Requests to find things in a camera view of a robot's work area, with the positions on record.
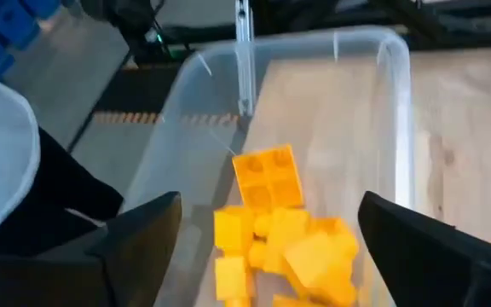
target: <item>floor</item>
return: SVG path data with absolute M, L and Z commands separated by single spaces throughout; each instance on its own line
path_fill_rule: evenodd
M 41 37 L 28 50 L 14 52 L 16 64 L 5 79 L 28 99 L 39 124 L 64 147 L 128 51 L 115 28 L 77 15 L 77 10 L 61 9 L 43 21 Z M 226 0 L 167 0 L 159 12 L 162 25 L 212 26 L 233 20 L 234 2 Z M 152 131 L 151 125 L 91 123 L 72 155 L 127 194 Z

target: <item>clear plastic bin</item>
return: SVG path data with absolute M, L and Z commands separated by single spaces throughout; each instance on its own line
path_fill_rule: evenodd
M 376 124 L 369 149 L 355 157 L 355 161 L 367 174 L 361 179 L 367 189 L 413 208 L 410 64 L 407 46 L 400 37 L 385 28 L 358 27 L 256 39 L 254 50 L 257 91 L 262 88 L 272 61 L 331 58 L 337 65 L 354 58 L 370 61 L 376 71 L 372 103 L 377 106 L 378 113 L 373 115 L 372 121 Z M 360 79 L 354 81 L 356 84 L 362 82 Z M 239 194 L 229 194 L 234 183 L 231 158 L 233 154 L 242 153 L 251 127 L 248 118 L 239 118 L 236 122 L 230 120 L 225 125 L 209 125 L 209 122 L 221 120 L 220 117 L 228 114 L 238 115 L 238 100 L 235 43 L 218 44 L 192 56 L 174 83 L 127 194 L 126 209 L 130 209 L 168 190 L 182 193 L 182 226 L 156 306 L 214 305 L 212 301 L 210 303 L 212 298 L 198 298 L 202 301 L 197 302 L 206 267 L 211 269 L 212 213 L 227 203 L 241 203 Z M 350 99 L 346 103 L 353 108 L 363 102 Z M 195 114 L 199 115 L 196 121 L 203 120 L 207 124 L 187 122 Z M 323 141 L 335 142 L 342 133 L 346 131 L 325 131 Z M 292 138 L 283 141 L 294 145 Z M 307 177 L 302 177 L 302 181 L 303 185 L 309 184 Z M 337 187 L 335 191 L 335 197 L 342 201 L 335 201 L 334 208 L 324 213 L 345 216 L 361 238 L 356 214 L 364 191 L 352 195 L 338 194 Z M 354 273 L 354 282 L 360 287 L 359 305 L 389 305 L 387 289 L 364 243 L 361 244 Z M 278 291 L 290 291 L 278 278 L 262 278 L 266 280 L 259 281 L 263 284 L 257 284 L 257 290 L 272 283 L 279 285 Z M 212 286 L 211 293 L 203 293 L 203 296 L 215 297 L 214 289 Z M 270 306 L 271 297 L 263 293 L 263 289 L 258 292 L 255 305 Z

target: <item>wooden table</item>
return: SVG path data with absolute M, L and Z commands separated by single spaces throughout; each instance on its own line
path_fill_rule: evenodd
M 416 210 L 491 241 L 491 50 L 412 58 Z M 272 63 L 245 151 L 289 142 L 314 215 L 344 217 L 356 230 L 366 189 L 392 198 L 392 112 L 372 59 Z M 228 203 L 239 200 L 233 187 Z M 213 251 L 197 306 L 215 301 Z M 362 248 L 355 268 L 361 306 L 389 302 Z M 278 277 L 257 278 L 257 301 L 290 293 Z

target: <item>black cable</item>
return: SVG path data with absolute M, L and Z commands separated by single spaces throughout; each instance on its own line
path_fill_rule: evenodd
M 168 44 L 166 43 L 166 41 L 164 40 L 164 33 L 162 31 L 162 27 L 160 26 L 159 22 L 157 21 L 156 18 L 153 19 L 153 28 L 154 30 L 156 30 L 157 34 L 159 35 L 159 37 L 161 38 L 159 40 L 159 43 L 160 45 L 162 46 L 162 50 L 168 55 L 170 56 L 170 48 L 168 48 Z
M 159 0 L 159 4 L 157 4 L 157 6 L 154 7 L 154 17 L 157 16 L 159 11 L 162 9 L 162 7 L 164 7 L 165 4 L 166 4 L 166 0 Z

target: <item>yellow plastic block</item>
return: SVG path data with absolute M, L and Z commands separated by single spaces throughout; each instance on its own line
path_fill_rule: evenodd
M 318 298 L 338 307 L 349 307 L 357 299 L 357 291 L 350 280 L 332 280 L 320 287 Z
M 298 279 L 295 272 L 292 270 L 291 266 L 287 261 L 283 261 L 283 274 L 286 277 L 289 284 L 295 290 L 295 293 L 302 299 L 306 299 L 310 295 L 310 291 L 303 286 L 303 284 Z
M 354 234 L 351 228 L 340 217 L 313 217 L 309 232 L 313 234 L 317 231 L 325 231 L 329 235 L 340 232 Z
M 359 252 L 359 242 L 355 236 L 347 231 L 342 231 L 331 235 L 332 241 L 336 244 L 337 249 L 346 258 L 353 260 Z
M 289 246 L 284 258 L 298 282 L 309 292 L 317 293 L 329 278 L 347 280 L 351 277 L 351 261 L 338 252 L 331 237 L 324 232 L 309 235 Z
M 348 233 L 350 235 L 354 235 L 354 231 L 351 229 L 351 227 L 342 219 L 342 218 L 335 218 L 335 231 L 337 233 Z
M 328 234 L 335 233 L 337 230 L 338 217 L 314 217 L 310 224 L 310 233 L 316 233 L 318 231 L 324 231 Z
M 255 217 L 253 232 L 260 238 L 266 238 L 269 235 L 270 226 L 272 225 L 272 214 L 265 213 Z
M 253 269 L 262 269 L 266 258 L 266 243 L 254 240 L 248 253 L 249 265 Z
M 320 304 L 315 304 L 307 300 L 297 300 L 288 298 L 283 295 L 274 295 L 272 307 L 324 307 Z
M 303 190 L 291 145 L 233 157 L 244 205 L 255 213 L 303 205 Z
M 253 213 L 243 206 L 225 206 L 213 213 L 215 246 L 227 255 L 247 254 L 253 242 Z
M 243 256 L 215 259 L 217 300 L 250 298 L 255 289 L 252 275 Z
M 251 307 L 251 300 L 248 298 L 227 299 L 225 307 Z
M 284 275 L 283 252 L 291 243 L 301 240 L 309 228 L 309 213 L 302 209 L 276 208 L 267 238 L 264 271 Z

